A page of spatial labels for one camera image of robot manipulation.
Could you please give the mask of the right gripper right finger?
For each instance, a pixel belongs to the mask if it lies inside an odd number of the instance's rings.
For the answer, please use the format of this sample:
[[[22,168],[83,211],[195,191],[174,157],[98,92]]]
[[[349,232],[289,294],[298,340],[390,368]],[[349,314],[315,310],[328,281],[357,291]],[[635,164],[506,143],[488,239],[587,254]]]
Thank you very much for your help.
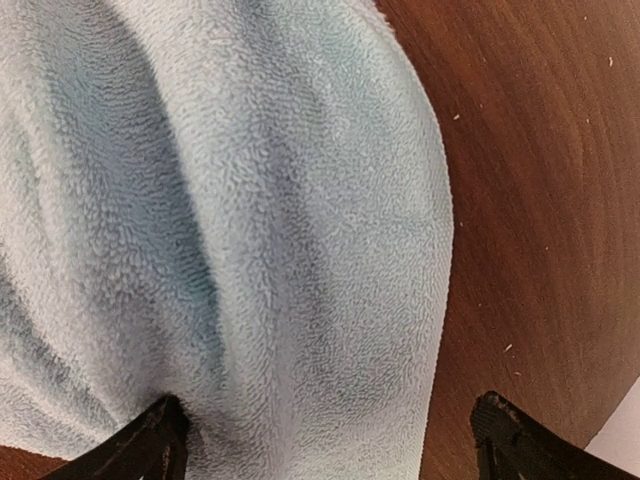
[[[470,416],[480,480],[635,480],[560,438],[495,391]]]

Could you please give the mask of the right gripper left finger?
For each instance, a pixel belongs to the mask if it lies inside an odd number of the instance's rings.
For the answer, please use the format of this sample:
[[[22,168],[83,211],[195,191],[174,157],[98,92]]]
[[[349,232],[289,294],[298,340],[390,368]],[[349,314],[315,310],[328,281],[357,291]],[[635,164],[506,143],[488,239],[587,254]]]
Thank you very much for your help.
[[[94,449],[45,480],[137,480],[185,477],[190,422],[179,399],[166,395]]]

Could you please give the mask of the light blue towel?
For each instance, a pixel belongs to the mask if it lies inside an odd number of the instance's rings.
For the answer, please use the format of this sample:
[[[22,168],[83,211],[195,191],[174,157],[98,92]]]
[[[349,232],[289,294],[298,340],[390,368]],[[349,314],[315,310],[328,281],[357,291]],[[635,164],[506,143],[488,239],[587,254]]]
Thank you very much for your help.
[[[373,2],[2,3],[3,445],[173,394],[191,479],[414,479],[453,230]]]

